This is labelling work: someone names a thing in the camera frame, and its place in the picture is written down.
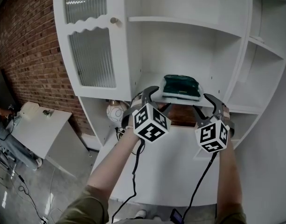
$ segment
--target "forearm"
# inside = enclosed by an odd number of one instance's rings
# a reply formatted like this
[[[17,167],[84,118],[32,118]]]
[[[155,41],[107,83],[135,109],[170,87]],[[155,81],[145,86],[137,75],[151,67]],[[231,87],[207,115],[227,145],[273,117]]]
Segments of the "forearm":
[[[105,198],[109,199],[138,140],[132,129],[126,130],[116,146],[93,171],[87,184],[98,189]]]
[[[4,109],[0,109],[0,115],[1,116],[6,116],[12,114],[12,112],[10,110],[4,110]]]
[[[241,204],[241,202],[242,190],[240,179],[233,144],[229,138],[228,147],[220,151],[217,213],[221,213],[231,205]]]

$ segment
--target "person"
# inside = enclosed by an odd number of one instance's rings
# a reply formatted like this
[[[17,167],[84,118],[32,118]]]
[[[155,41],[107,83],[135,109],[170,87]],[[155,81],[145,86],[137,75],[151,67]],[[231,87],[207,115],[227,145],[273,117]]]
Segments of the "person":
[[[0,145],[9,150],[9,152],[22,161],[25,165],[33,170],[37,170],[42,165],[41,158],[33,158],[27,149],[6,130],[1,122],[2,116],[13,114],[11,110],[4,110],[0,108]]]
[[[108,200],[138,140],[132,129],[125,131],[116,146],[93,171],[80,197],[68,206],[57,224],[105,224],[109,221]],[[230,138],[227,148],[220,151],[219,166],[216,223],[245,224],[245,214],[241,206],[242,190]],[[155,217],[153,221],[142,220],[145,216],[146,211],[141,210],[134,219],[120,220],[116,224],[161,222],[159,217]]]

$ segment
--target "olive green sleeve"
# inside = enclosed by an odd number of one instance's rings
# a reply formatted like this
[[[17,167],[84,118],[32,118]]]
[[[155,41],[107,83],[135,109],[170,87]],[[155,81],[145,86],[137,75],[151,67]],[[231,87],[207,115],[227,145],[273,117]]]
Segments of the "olive green sleeve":
[[[109,221],[108,202],[99,192],[86,186],[80,197],[70,204],[57,224],[105,224]]]
[[[246,224],[241,205],[233,205],[217,216],[216,224]]]

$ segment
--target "black cable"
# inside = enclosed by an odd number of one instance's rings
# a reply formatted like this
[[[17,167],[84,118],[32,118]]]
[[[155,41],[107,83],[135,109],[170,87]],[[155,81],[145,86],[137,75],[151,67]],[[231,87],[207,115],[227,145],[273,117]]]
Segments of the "black cable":
[[[125,130],[123,129],[122,131],[120,130],[121,128],[115,128],[115,130],[116,130],[116,137],[117,137],[117,140],[119,141],[121,138],[122,138],[122,136],[124,135],[124,133],[125,133]],[[145,144],[144,144],[144,146],[143,146],[143,150],[140,152],[140,154],[143,152],[145,150]]]
[[[202,182],[204,176],[206,175],[208,169],[210,168],[210,166],[212,165],[214,159],[216,158],[216,155],[217,155],[217,152],[213,153],[213,155],[212,155],[212,157],[211,157],[211,160],[210,160],[208,166],[206,167],[206,169],[205,169],[205,171],[204,171],[202,177],[200,178],[200,180],[199,180],[199,182],[198,182],[198,184],[197,184],[197,186],[196,186],[196,188],[195,188],[195,190],[194,190],[194,193],[193,193],[193,195],[192,195],[192,197],[191,197],[191,199],[190,199],[189,207],[188,207],[188,208],[185,210],[185,212],[184,212],[184,215],[183,215],[183,218],[182,218],[182,221],[183,221],[183,222],[184,222],[184,219],[185,219],[185,216],[186,216],[188,210],[191,208],[191,204],[193,203],[193,199],[194,199],[194,197],[195,197],[195,194],[197,193],[197,190],[198,190],[198,188],[199,188],[199,186],[200,186],[200,184],[201,184],[201,182]]]
[[[142,147],[145,146],[145,141],[143,139],[140,139],[141,140],[141,144],[138,148],[138,151],[137,151],[137,155],[136,155],[136,160],[135,160],[135,165],[134,165],[134,168],[133,168],[133,192],[134,194],[132,196],[130,196],[125,202],[122,203],[122,205],[118,208],[118,210],[114,213],[114,215],[112,216],[112,223],[114,222],[114,217],[116,216],[116,214],[121,210],[121,208],[130,200],[132,199],[133,197],[135,197],[137,195],[137,192],[135,190],[135,172],[137,171],[137,168],[138,168],[138,164],[139,164],[139,158],[140,158],[140,154],[141,154],[141,149]]]
[[[14,120],[13,120],[13,126],[12,126],[11,132],[10,132],[9,134],[7,134],[7,136],[6,136],[5,139],[1,139],[1,138],[0,138],[0,140],[5,141],[5,140],[8,138],[8,136],[13,132],[13,129],[14,129]]]
[[[24,179],[22,178],[22,176],[20,176],[12,167],[10,167],[10,168],[16,173],[16,175],[18,176],[18,178],[20,179],[20,181],[26,186],[26,189],[28,190],[28,192],[26,192],[24,186],[22,186],[22,185],[20,185],[20,186],[18,187],[18,190],[19,190],[20,192],[24,192],[24,193],[32,200],[32,203],[34,204],[33,207],[34,207],[34,209],[35,209],[35,211],[36,211],[37,216],[40,218],[40,220],[43,221],[44,224],[46,224],[46,221],[45,221],[43,218],[41,218],[41,216],[38,214],[38,211],[37,211],[35,202],[34,202],[33,198],[32,198],[31,195],[30,195],[30,191],[29,191],[29,188],[27,187],[27,185],[26,185],[26,183],[25,183],[25,180],[24,180]]]
[[[216,216],[215,216],[214,219],[216,220],[216,218],[217,218],[217,204],[216,204]]]

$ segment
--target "jeans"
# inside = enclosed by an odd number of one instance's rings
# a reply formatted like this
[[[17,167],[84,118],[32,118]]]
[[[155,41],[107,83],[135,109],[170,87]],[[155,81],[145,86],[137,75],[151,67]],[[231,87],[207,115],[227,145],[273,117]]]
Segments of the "jeans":
[[[11,134],[6,138],[8,134],[9,131],[4,128],[2,123],[0,123],[0,138],[2,139],[0,139],[0,145],[9,150],[9,152],[11,152],[17,159],[22,161],[31,169],[38,168],[36,161],[33,159],[27,149]]]

